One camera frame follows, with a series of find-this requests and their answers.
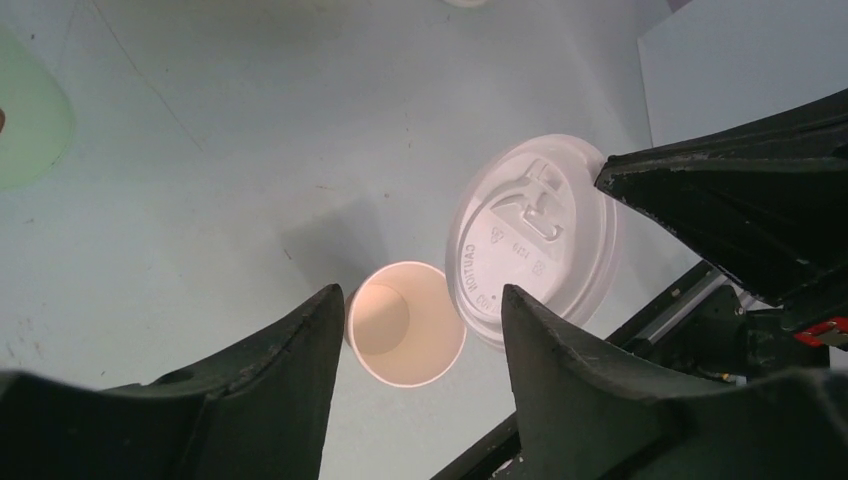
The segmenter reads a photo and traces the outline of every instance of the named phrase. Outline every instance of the red part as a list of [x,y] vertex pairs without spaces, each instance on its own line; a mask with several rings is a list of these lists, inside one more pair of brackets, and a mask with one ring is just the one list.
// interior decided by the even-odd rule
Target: red part
[[796,333],[795,338],[811,347],[821,347],[824,343],[820,342],[816,337],[834,328],[841,333],[848,333],[848,318],[833,317],[826,322],[813,325],[803,332]]

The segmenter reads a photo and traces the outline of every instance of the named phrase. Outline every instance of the white paper cup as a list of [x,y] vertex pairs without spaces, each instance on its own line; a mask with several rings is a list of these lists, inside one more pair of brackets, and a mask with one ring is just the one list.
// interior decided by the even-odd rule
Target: white paper cup
[[444,375],[465,334],[445,274],[425,263],[383,267],[348,302],[348,344],[371,375],[395,387],[420,387]]

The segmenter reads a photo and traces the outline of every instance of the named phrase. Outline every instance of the plastic lid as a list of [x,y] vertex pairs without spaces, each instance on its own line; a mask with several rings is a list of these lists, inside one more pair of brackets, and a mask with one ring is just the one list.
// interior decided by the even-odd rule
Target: plastic lid
[[445,273],[457,311],[486,343],[503,349],[505,284],[578,326],[600,305],[619,257],[615,201],[594,187],[603,164],[585,141],[547,135],[496,158],[469,185]]

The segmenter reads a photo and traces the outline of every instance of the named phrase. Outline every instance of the green object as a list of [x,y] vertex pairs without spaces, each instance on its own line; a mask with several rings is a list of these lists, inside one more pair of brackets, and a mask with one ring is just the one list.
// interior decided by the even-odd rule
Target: green object
[[0,190],[26,185],[55,165],[73,129],[56,80],[0,26]]

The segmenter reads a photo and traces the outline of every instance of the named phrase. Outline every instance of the cup lid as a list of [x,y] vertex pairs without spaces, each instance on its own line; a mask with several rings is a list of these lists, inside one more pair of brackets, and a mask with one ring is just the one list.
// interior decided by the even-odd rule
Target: cup lid
[[604,156],[567,135],[528,140],[468,186],[448,237],[445,274],[460,317],[503,348],[501,296],[518,285],[583,325],[618,265],[615,201],[594,186]]
[[32,182],[68,148],[71,105],[38,59],[0,25],[0,192]]

